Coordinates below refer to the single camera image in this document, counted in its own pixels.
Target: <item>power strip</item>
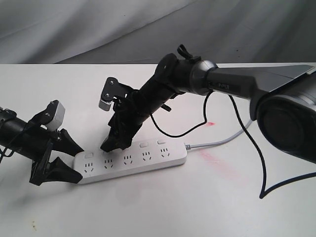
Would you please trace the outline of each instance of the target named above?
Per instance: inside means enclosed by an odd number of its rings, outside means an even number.
[[[183,141],[159,138],[133,142],[125,150],[116,149],[109,153],[102,150],[80,152],[75,156],[74,170],[83,176],[79,184],[87,184],[177,166],[186,160]]]

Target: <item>white tabletop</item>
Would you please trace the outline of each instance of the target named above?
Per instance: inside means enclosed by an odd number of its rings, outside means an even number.
[[[155,65],[0,65],[0,106],[23,120],[58,99],[66,108],[63,128],[85,150],[98,149],[113,111],[98,108],[107,77],[139,88]],[[160,109],[157,123],[179,134],[201,122],[204,98],[185,94]],[[249,104],[237,99],[246,122]],[[227,95],[211,95],[203,126],[183,138],[186,144],[218,141],[240,130]],[[267,187],[315,171],[312,163],[270,145],[257,124],[249,128],[267,163]],[[134,140],[159,137],[148,119]],[[58,152],[52,158],[71,163]],[[314,237],[316,179],[273,191],[259,199],[262,169],[245,134],[230,143],[191,150],[179,167],[89,185],[28,183],[31,160],[15,154],[0,165],[0,234],[3,237]]]

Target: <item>white power strip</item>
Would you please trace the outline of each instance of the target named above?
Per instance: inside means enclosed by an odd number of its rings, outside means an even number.
[[[183,141],[159,138],[133,142],[123,151],[80,152],[75,156],[74,170],[83,176],[79,184],[86,184],[181,165],[186,160]]]

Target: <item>gray power cord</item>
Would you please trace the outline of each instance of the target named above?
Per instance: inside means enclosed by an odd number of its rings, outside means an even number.
[[[249,128],[249,126],[251,125],[252,123],[252,120],[250,119],[248,121],[248,123],[245,125],[246,128]],[[197,144],[197,145],[185,145],[186,146],[186,149],[187,151],[191,150],[191,149],[194,149],[194,148],[202,148],[202,147],[216,147],[216,146],[220,146],[220,145],[223,145],[223,144],[226,144],[232,140],[234,140],[235,138],[237,138],[239,135],[241,135],[243,133],[243,130],[240,130],[238,131],[237,133],[235,133],[233,136],[225,139],[225,140],[222,140],[222,141],[219,141],[219,142],[212,142],[212,143],[205,143],[205,144]]]

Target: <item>gray fabric backdrop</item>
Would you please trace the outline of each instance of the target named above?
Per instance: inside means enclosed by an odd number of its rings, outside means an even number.
[[[314,0],[0,0],[0,63],[315,62]]]

